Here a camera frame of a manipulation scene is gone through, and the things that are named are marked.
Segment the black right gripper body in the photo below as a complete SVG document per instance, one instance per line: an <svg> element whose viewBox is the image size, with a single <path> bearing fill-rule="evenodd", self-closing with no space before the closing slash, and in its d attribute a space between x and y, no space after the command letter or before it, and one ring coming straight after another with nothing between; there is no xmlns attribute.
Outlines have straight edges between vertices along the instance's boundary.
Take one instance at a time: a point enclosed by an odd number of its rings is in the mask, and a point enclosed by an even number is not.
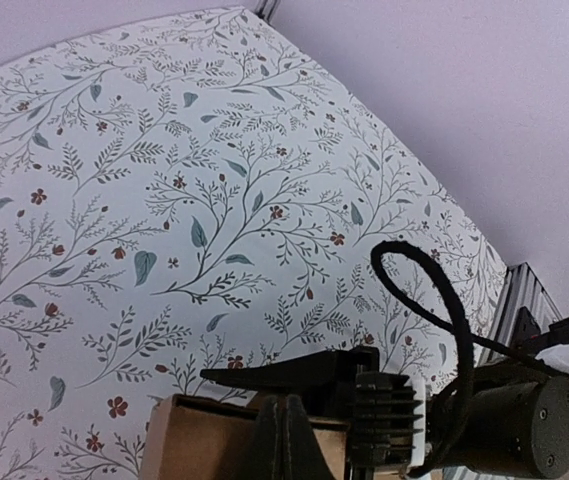
<svg viewBox="0 0 569 480"><path fill-rule="evenodd" d="M352 479L389 479L426 457L425 383L384 372L356 377L347 461Z"/></svg>

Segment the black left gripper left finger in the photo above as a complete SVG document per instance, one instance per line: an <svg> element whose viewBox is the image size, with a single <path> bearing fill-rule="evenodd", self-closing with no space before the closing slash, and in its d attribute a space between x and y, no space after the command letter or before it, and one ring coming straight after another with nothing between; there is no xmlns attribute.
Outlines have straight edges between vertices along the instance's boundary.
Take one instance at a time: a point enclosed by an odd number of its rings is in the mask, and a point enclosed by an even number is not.
<svg viewBox="0 0 569 480"><path fill-rule="evenodd" d="M266 397L256 419L249 453L250 479L281 479L283 412L276 396Z"/></svg>

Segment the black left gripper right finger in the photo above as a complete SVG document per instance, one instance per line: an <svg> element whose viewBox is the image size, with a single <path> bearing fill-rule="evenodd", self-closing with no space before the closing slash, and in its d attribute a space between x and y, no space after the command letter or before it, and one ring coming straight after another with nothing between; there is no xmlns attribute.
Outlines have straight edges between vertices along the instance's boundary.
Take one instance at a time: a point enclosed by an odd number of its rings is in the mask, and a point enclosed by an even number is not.
<svg viewBox="0 0 569 480"><path fill-rule="evenodd" d="M283 428L283 478L333 480L299 396L286 398Z"/></svg>

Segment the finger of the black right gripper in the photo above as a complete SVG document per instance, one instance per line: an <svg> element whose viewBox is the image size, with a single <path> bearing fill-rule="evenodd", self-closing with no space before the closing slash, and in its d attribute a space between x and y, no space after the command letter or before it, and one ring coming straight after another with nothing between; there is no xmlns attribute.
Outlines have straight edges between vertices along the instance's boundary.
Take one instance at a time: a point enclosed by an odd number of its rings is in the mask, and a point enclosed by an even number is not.
<svg viewBox="0 0 569 480"><path fill-rule="evenodd" d="M312 388L378 370L378 349L325 350L261 367L203 369L200 377L233 388Z"/></svg>

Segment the brown cardboard box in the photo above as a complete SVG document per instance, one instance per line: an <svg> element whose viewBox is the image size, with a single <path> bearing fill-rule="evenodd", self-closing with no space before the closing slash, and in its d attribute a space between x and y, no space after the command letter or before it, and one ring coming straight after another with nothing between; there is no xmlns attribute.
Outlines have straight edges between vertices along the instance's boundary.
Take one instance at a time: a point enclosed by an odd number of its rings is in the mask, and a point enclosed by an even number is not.
<svg viewBox="0 0 569 480"><path fill-rule="evenodd" d="M259 394L240 407L205 397L173 395L150 417L141 479L250 479L249 453L266 397L276 396L285 412L289 395ZM352 479L347 461L351 421L330 417L302 395L304 410L334 476Z"/></svg>

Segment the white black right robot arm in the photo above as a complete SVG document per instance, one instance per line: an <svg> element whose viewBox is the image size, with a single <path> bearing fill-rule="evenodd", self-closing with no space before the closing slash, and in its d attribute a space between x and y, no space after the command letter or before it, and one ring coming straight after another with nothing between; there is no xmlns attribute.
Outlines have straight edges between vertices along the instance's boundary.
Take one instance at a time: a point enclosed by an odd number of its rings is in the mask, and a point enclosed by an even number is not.
<svg viewBox="0 0 569 480"><path fill-rule="evenodd" d="M374 347L201 375L262 401L241 479L371 479L456 466L525 479L569 471L565 375L499 363L429 396L419 380L383 372Z"/></svg>

